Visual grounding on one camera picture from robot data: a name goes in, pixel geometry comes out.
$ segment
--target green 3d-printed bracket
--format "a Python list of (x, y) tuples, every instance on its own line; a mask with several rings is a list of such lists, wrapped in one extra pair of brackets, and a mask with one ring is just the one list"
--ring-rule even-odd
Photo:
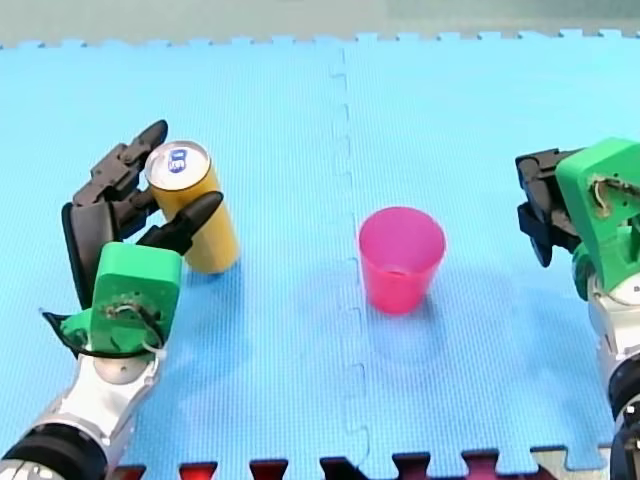
[(610, 292), (640, 272), (640, 143), (604, 140), (560, 162), (556, 178), (582, 240), (574, 252), (578, 292), (586, 296), (590, 271)]
[(93, 304), (65, 320), (64, 336), (99, 356), (126, 356), (145, 346), (161, 346), (171, 330), (181, 273), (182, 257), (172, 250), (106, 244)]

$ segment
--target blue logo on can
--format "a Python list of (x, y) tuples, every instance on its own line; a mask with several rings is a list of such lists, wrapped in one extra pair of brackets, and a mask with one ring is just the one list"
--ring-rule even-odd
[(187, 168), (187, 151), (184, 148), (177, 148), (169, 152), (169, 171), (180, 173)]

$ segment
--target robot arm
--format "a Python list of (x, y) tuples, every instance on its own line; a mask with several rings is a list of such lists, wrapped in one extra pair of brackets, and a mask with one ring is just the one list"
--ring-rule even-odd
[(182, 255), (222, 202), (206, 193), (136, 244), (122, 243), (157, 210), (138, 174), (167, 135), (160, 121), (116, 146), (62, 211), (82, 311), (43, 312), (77, 358), (72, 384), (0, 461), (0, 480), (104, 480), (133, 433), (134, 415), (160, 378), (178, 301)]
[(527, 202), (520, 229), (540, 263), (552, 248), (573, 255), (573, 280), (598, 333), (600, 365), (616, 422), (610, 472), (640, 478), (640, 144), (608, 139), (571, 152), (516, 159)]

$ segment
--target plastic cup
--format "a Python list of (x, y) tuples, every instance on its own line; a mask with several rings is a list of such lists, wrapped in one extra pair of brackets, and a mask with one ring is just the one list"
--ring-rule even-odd
[(358, 244), (367, 298), (392, 315), (422, 303), (446, 250), (440, 225), (409, 207), (371, 215), (360, 228)]

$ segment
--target yellow can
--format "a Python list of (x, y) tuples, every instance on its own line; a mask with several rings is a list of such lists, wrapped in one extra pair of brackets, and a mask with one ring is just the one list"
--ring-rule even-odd
[[(203, 193), (222, 191), (211, 156), (194, 142), (160, 145), (147, 159), (145, 176), (167, 221)], [(233, 266), (239, 255), (231, 217), (223, 202), (193, 237), (185, 259), (197, 272), (221, 273)]]

